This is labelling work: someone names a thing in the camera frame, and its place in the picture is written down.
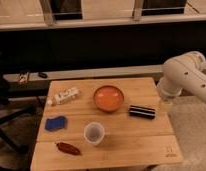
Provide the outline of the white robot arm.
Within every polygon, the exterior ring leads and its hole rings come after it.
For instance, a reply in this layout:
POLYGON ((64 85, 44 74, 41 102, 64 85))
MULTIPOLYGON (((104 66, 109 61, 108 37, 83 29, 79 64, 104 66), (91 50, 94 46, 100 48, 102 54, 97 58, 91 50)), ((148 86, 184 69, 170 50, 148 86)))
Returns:
POLYGON ((172 101, 186 90, 206 104, 205 56, 191 51, 172 57, 162 66, 163 77, 157 84, 157 92, 162 102, 172 101))

